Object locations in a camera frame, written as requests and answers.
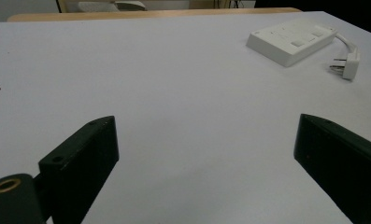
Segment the white table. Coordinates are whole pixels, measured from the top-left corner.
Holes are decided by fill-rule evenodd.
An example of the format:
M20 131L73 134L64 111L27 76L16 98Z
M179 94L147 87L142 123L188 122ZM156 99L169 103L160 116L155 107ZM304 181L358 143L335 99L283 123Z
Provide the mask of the white table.
M352 82L327 71L338 39L289 68L245 46L298 17L359 47ZM350 223L293 158L301 113L371 141L370 33L324 12L0 23L0 177L116 118L121 159L84 223Z

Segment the extension cord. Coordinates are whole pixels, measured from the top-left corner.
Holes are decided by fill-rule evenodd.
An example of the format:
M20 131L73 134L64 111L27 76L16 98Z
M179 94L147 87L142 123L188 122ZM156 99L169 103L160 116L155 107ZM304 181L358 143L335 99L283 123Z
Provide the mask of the extension cord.
M284 67L333 41L337 30L309 19L296 19L250 34L247 46Z

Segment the white power strip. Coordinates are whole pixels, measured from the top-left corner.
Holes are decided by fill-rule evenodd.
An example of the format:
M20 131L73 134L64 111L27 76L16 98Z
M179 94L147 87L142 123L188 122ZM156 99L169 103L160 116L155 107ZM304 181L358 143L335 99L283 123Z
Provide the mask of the white power strip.
M333 41L337 30L309 19L297 19L250 34L247 46L288 67Z

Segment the power cord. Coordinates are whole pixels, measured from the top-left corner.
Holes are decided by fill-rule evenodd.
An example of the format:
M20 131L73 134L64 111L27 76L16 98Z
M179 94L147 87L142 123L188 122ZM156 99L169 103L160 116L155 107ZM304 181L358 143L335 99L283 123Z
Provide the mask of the power cord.
M334 59L334 61L344 62L343 65L331 65L330 68L341 74L343 78L353 80L356 77L360 62L360 53L358 52L358 48L341 34L336 34L336 38L345 43L349 49L349 53L346 59Z

